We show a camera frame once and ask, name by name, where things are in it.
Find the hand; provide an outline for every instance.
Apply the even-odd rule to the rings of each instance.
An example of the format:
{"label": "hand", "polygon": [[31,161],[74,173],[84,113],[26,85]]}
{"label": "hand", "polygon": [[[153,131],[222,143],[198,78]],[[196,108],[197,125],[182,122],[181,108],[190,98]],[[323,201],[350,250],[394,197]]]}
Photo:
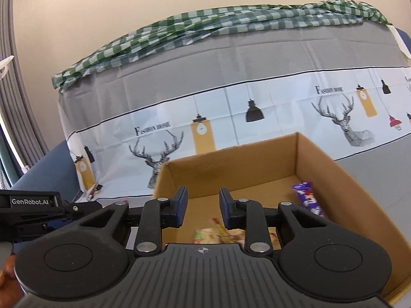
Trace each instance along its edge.
{"label": "hand", "polygon": [[0,308],[12,308],[24,294],[14,274],[15,260],[16,255],[11,255],[0,270]]}

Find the snack package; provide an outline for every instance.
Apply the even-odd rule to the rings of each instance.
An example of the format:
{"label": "snack package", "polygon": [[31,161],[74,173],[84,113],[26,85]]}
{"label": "snack package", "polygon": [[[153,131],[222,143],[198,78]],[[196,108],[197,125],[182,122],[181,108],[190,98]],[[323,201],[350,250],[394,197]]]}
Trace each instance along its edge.
{"label": "snack package", "polygon": [[196,229],[194,234],[195,244],[218,244],[219,237],[216,235],[213,228]]}
{"label": "snack package", "polygon": [[[196,229],[194,234],[195,244],[239,243],[244,248],[245,230],[227,230],[218,219],[211,219],[212,228]],[[274,250],[281,249],[275,227],[269,227],[271,243]]]}
{"label": "snack package", "polygon": [[311,190],[310,182],[299,183],[293,185],[292,188],[299,200],[303,203],[305,209],[318,216],[324,216],[323,211],[321,210],[320,205],[318,205],[317,199],[315,199],[314,193]]}

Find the wall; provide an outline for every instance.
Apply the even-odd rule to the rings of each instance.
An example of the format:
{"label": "wall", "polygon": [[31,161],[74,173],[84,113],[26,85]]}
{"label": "wall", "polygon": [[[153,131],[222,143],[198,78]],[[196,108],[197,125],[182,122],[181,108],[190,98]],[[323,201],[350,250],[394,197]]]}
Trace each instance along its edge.
{"label": "wall", "polygon": [[[14,31],[32,110],[51,149],[63,140],[58,92],[50,78],[100,46],[162,18],[239,4],[304,4],[320,0],[14,0]],[[410,0],[365,1],[411,34]]]}

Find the box flap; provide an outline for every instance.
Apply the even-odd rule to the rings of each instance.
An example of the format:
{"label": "box flap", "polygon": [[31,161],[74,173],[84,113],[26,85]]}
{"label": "box flap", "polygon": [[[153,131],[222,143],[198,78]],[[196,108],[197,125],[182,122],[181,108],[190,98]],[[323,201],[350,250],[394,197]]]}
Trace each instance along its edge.
{"label": "box flap", "polygon": [[290,134],[170,161],[161,170],[155,197],[169,197],[165,194],[170,180],[174,188],[185,185],[189,198],[198,198],[217,194],[223,187],[233,191],[291,176],[296,148],[297,135]]}

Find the finger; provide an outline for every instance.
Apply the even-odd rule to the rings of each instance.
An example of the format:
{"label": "finger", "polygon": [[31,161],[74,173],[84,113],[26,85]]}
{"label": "finger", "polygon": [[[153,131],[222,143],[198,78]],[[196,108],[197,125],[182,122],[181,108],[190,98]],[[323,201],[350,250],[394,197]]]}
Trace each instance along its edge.
{"label": "finger", "polygon": [[15,279],[16,275],[14,274],[14,261],[16,260],[16,255],[11,255],[6,259],[4,263],[4,273],[7,277]]}
{"label": "finger", "polygon": [[0,289],[0,308],[12,308],[22,297],[17,279],[6,279]]}

